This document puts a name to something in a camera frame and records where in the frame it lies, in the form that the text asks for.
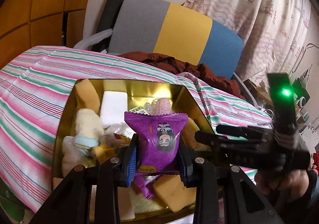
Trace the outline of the person's right hand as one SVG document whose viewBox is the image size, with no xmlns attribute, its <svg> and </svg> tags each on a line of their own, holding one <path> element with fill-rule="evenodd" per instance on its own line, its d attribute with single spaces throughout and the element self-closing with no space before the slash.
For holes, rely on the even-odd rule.
<svg viewBox="0 0 319 224">
<path fill-rule="evenodd" d="M 274 179 L 269 177 L 265 172 L 257 172 L 255 175 L 255 182 L 261 193 L 269 198 L 269 194 L 274 191 L 288 192 L 289 199 L 296 200 L 305 195 L 310 184 L 309 175 L 314 174 L 318 176 L 316 169 L 293 170 L 284 178 Z"/>
</svg>

